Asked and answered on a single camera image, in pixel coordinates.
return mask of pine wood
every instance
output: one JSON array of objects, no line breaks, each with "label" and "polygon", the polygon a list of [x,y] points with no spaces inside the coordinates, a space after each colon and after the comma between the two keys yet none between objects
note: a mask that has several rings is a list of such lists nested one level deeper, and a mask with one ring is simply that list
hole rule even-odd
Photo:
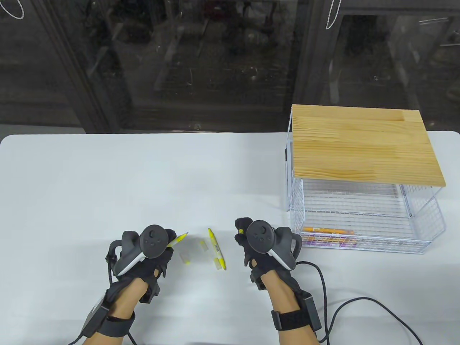
[{"label": "pine wood", "polygon": [[292,105],[300,178],[444,187],[418,110]]}]

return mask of wooden lid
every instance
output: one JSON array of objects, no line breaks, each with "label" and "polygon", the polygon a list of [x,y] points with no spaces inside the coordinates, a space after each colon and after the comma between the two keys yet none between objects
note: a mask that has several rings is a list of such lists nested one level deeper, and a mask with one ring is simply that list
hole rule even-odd
[{"label": "wooden lid", "polygon": [[294,175],[444,187],[418,110],[292,105]]}]

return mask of velcro strap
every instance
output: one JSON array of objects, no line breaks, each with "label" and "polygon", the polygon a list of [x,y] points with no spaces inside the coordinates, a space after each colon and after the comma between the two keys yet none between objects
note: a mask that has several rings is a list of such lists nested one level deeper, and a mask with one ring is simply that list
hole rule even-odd
[{"label": "velcro strap", "polygon": [[306,309],[300,309],[284,314],[272,311],[272,316],[275,328],[278,331],[288,331],[291,329],[309,326],[311,324],[311,319]]},{"label": "velcro strap", "polygon": [[128,320],[119,319],[117,317],[108,316],[102,323],[98,333],[111,338],[122,338],[128,334],[132,323],[136,319],[136,314],[132,312],[131,318]]}]

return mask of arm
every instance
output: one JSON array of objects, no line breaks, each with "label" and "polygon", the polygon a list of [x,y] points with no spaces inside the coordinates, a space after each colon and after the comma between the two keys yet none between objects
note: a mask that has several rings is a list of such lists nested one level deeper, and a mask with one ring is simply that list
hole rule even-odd
[{"label": "arm", "polygon": [[[270,295],[274,311],[288,313],[300,309],[294,292],[280,279],[275,270],[267,272],[261,276],[261,279]],[[278,334],[280,345],[319,345],[318,339],[310,326],[280,331]]]},{"label": "arm", "polygon": [[[154,275],[159,275],[158,270],[155,270]],[[112,309],[109,311],[109,316],[119,319],[129,319],[134,311],[134,307],[138,304],[148,287],[149,285],[142,279],[134,279],[131,284],[120,292]],[[123,338],[111,338],[96,332],[91,338],[86,339],[83,345],[121,345],[122,342]]]}]

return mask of white wire basket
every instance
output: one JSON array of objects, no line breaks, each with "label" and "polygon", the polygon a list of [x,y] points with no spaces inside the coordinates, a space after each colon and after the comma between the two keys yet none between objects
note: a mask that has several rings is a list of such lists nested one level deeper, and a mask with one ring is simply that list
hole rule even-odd
[{"label": "white wire basket", "polygon": [[305,247],[424,253],[446,224],[440,188],[300,179],[286,152],[291,229]]}]

